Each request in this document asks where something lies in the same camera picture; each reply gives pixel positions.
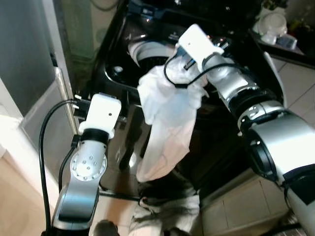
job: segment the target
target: washing machine drum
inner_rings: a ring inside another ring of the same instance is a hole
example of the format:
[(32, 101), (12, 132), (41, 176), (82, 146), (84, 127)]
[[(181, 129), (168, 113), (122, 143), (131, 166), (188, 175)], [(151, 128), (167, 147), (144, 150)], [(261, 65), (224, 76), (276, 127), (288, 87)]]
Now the washing machine drum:
[(156, 41), (141, 41), (130, 43), (128, 51), (133, 61), (145, 73), (156, 65), (164, 65), (174, 54), (174, 46)]

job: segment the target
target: black appliance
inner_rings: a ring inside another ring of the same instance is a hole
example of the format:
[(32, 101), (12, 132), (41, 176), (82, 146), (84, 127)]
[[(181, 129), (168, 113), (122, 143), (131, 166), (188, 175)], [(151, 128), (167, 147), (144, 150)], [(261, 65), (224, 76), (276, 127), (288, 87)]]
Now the black appliance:
[[(192, 24), (200, 27), (214, 41), (227, 43), (225, 55), (255, 75), (261, 88), (270, 89), (280, 102), (283, 94), (278, 80), (263, 52), (248, 29), (260, 12), (261, 0), (124, 0), (118, 5), (98, 53), (92, 80), (86, 94), (106, 92), (122, 100), (122, 115), (130, 104), (140, 105), (139, 78), (167, 56), (151, 55), (135, 62), (130, 44), (157, 42), (173, 47)], [(211, 85), (210, 97), (198, 110), (190, 153), (177, 169), (201, 189), (201, 197), (215, 191), (249, 167), (247, 152), (236, 121), (226, 110)]]

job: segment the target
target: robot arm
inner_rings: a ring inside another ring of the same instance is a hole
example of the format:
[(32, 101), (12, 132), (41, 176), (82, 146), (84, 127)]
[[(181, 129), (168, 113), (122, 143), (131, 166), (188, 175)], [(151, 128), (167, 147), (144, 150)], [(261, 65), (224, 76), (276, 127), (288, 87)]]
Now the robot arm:
[(86, 121), (79, 126), (80, 146), (70, 162), (70, 182), (59, 195), (51, 235), (89, 234), (99, 181), (107, 166), (105, 150), (108, 140), (114, 137), (120, 110), (119, 100), (103, 94), (93, 96)]
[[(286, 110), (272, 92), (255, 83), (250, 73), (232, 67), (203, 31), (191, 26), (179, 44), (216, 87), (237, 120), (252, 156), (254, 171), (283, 187), (289, 203), (309, 235), (315, 235), (315, 132)], [(81, 144), (71, 160), (71, 179), (59, 196), (51, 235), (88, 235), (98, 201), (98, 184), (106, 169), (105, 150), (114, 137), (120, 101), (102, 94), (91, 100), (80, 124)]]
[[(231, 61), (221, 56), (222, 50), (197, 25), (181, 36), (179, 44), (201, 72)], [(314, 129), (286, 110), (272, 92), (261, 89), (248, 73), (223, 66), (210, 70), (207, 78), (236, 118), (253, 170), (283, 187), (301, 225), (308, 235), (315, 235)]]

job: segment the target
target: white cloth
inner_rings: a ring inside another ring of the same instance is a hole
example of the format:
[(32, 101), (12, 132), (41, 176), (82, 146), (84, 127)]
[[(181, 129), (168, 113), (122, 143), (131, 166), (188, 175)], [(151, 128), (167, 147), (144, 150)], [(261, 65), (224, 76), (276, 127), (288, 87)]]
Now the white cloth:
[[(187, 83), (199, 71), (196, 66), (188, 71), (183, 67), (188, 58), (172, 60), (167, 76), (174, 83)], [(164, 66), (156, 66), (139, 80), (138, 92), (145, 122), (152, 125), (143, 160), (138, 164), (137, 179), (146, 182), (167, 175), (189, 152), (189, 143), (201, 98), (207, 95), (203, 86), (206, 78), (177, 89), (163, 74)]]
[(178, 228), (190, 232), (199, 215), (199, 195), (151, 206), (140, 201), (136, 206), (129, 236), (162, 236), (164, 231)]

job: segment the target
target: black cable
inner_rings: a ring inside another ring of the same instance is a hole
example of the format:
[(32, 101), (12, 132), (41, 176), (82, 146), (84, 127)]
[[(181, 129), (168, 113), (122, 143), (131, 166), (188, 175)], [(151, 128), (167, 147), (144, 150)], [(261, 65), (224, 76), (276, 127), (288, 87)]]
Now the black cable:
[(59, 188), (59, 192), (61, 192), (61, 189), (63, 188), (63, 170), (64, 167), (67, 163), (67, 161), (69, 160), (70, 156), (72, 155), (73, 151), (75, 150), (75, 147), (72, 147), (68, 154), (65, 156), (65, 158), (63, 159), (63, 162), (61, 163), (60, 169), (59, 169), (59, 175), (58, 175), (58, 188)]
[(284, 196), (284, 201), (285, 201), (285, 204), (287, 206), (288, 209), (291, 209), (291, 206), (289, 205), (289, 202), (287, 201), (287, 192), (289, 190), (289, 187), (285, 187), (284, 188), (284, 191), (283, 191), (283, 196)]
[(45, 116), (45, 119), (43, 121), (43, 124), (40, 128), (39, 133), (39, 141), (38, 141), (38, 148), (39, 148), (39, 168), (40, 168), (40, 178), (41, 178), (41, 187), (43, 191), (43, 199), (44, 199), (44, 207), (45, 207), (45, 218), (46, 218), (46, 235), (49, 236), (50, 228), (51, 228), (51, 219), (50, 219), (50, 209), (49, 209), (49, 199), (48, 199), (48, 192), (47, 192), (47, 185), (46, 185), (46, 174), (45, 174), (45, 163), (44, 163), (44, 149), (43, 149), (43, 143), (44, 143), (44, 134), (45, 129), (48, 124), (48, 121), (52, 114), (61, 106), (72, 103), (76, 104), (77, 101), (73, 99), (65, 100), (62, 102), (57, 103), (55, 106), (53, 106), (52, 109), (47, 113)]
[(202, 71), (199, 75), (197, 75), (192, 81), (190, 81), (189, 83), (187, 84), (177, 84), (177, 83), (174, 83), (173, 81), (171, 81), (169, 79), (169, 77), (167, 76), (166, 74), (166, 68), (168, 66), (168, 64), (176, 57), (173, 56), (171, 59), (169, 59), (165, 65), (164, 65), (164, 69), (163, 69), (163, 72), (164, 72), (164, 76), (166, 77), (166, 79), (171, 83), (173, 84), (176, 88), (182, 88), (182, 89), (186, 89), (189, 85), (191, 85), (192, 83), (194, 83), (196, 80), (200, 79), (204, 74), (208, 73), (209, 71), (211, 70), (214, 70), (214, 69), (217, 69), (217, 68), (221, 68), (221, 67), (233, 67), (233, 68), (237, 68), (239, 69), (240, 71), (242, 71), (244, 74), (247, 74), (247, 75), (250, 75), (251, 77), (254, 77), (255, 78), (255, 75), (250, 72), (248, 69), (245, 69), (244, 67), (242, 67), (241, 65), (238, 65), (238, 64), (233, 64), (233, 63), (222, 63), (222, 64), (218, 64), (218, 65), (214, 65), (212, 67), (209, 67), (207, 69), (205, 69), (204, 71)]

